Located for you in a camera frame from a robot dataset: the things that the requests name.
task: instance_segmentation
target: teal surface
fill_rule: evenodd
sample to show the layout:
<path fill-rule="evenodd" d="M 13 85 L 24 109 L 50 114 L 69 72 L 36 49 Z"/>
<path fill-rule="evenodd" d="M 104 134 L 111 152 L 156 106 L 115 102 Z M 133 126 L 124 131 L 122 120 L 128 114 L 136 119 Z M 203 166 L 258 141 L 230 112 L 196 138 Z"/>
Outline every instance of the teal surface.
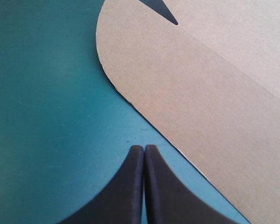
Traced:
<path fill-rule="evenodd" d="M 132 144 L 153 143 L 187 187 L 248 223 L 110 84 L 95 44 L 102 4 L 0 0 L 0 224 L 62 220 Z"/>

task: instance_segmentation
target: cardboard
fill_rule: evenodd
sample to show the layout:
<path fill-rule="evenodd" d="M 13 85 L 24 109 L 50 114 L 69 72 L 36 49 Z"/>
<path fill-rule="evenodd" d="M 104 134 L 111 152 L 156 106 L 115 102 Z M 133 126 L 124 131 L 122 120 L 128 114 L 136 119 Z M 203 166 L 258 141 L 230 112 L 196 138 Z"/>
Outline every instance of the cardboard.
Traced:
<path fill-rule="evenodd" d="M 280 0 L 164 2 L 178 25 L 105 1 L 105 73 L 250 222 L 280 224 Z"/>

